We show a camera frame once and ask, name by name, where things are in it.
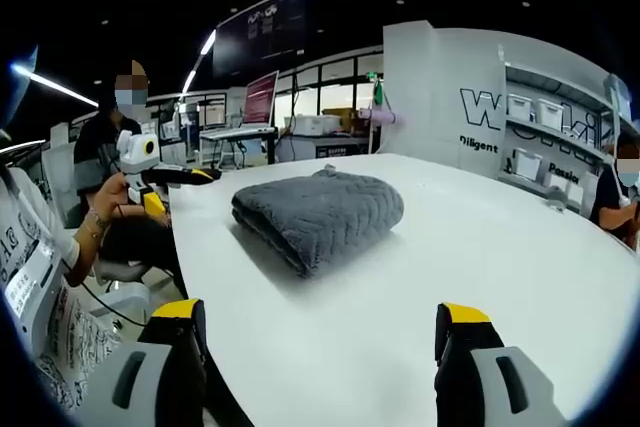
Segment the gray folded towel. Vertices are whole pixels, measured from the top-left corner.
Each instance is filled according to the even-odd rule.
[[[389,184],[331,168],[246,187],[231,204],[236,221],[305,278],[371,246],[404,213],[402,197]]]

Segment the screen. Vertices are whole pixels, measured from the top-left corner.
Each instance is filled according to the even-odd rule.
[[[265,0],[222,22],[213,44],[213,75],[268,72],[304,51],[304,0]]]
[[[271,124],[277,82],[278,72],[274,72],[247,85],[243,124]]]

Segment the desk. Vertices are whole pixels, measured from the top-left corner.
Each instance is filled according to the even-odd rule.
[[[392,233],[310,281],[231,216],[247,185],[327,162],[402,195]],[[442,301],[489,315],[575,418],[627,345],[635,257],[586,219],[498,181],[392,154],[309,160],[171,190],[185,283],[203,299],[209,349],[256,427],[436,425],[434,329]]]
[[[262,139],[267,141],[267,163],[275,164],[275,140],[278,137],[278,129],[271,127],[269,129],[260,129],[254,132],[228,132],[227,130],[211,130],[200,133],[200,150],[198,151],[198,162],[204,166],[204,142],[240,142],[243,140]]]

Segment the patterned fabric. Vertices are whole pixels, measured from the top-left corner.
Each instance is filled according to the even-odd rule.
[[[120,337],[86,313],[73,291],[63,285],[49,320],[48,348],[36,361],[43,384],[64,409],[76,409],[87,395],[96,365],[120,342]]]
[[[404,203],[375,177],[326,168],[242,189],[233,216],[280,252],[300,277],[377,242],[402,219]]]
[[[64,231],[26,173],[11,169],[11,174],[48,232],[43,232],[31,215],[22,210],[0,180],[0,291],[3,294],[7,283],[28,264],[36,245],[51,245],[69,265],[75,265],[80,251],[78,243]],[[49,319],[48,342],[45,353],[35,362],[41,379],[63,408],[74,410],[87,394],[91,372],[117,348],[120,338],[82,309],[63,278]]]

